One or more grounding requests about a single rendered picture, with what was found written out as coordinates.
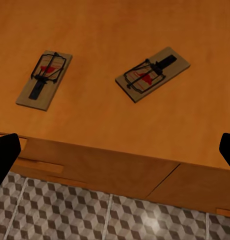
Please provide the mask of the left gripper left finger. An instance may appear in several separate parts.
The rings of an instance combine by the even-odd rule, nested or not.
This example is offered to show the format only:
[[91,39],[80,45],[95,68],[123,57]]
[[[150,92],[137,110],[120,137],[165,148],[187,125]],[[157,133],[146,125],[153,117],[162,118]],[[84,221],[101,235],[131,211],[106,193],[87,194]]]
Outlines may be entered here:
[[16,133],[0,137],[0,186],[21,152]]

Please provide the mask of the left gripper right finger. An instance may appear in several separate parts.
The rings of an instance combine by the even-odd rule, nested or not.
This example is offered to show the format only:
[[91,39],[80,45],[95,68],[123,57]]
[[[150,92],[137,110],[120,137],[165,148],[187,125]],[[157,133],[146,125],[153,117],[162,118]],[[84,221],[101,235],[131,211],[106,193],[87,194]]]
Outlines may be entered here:
[[219,145],[219,151],[230,166],[230,133],[223,133]]

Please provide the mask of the mousetrap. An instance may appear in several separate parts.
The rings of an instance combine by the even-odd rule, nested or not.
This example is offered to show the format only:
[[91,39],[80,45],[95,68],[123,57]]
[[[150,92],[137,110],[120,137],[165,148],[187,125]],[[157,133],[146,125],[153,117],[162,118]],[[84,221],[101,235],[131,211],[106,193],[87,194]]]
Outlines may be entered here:
[[72,59],[72,54],[45,50],[15,104],[47,112]]
[[136,104],[190,67],[186,59],[168,46],[116,78],[115,82]]

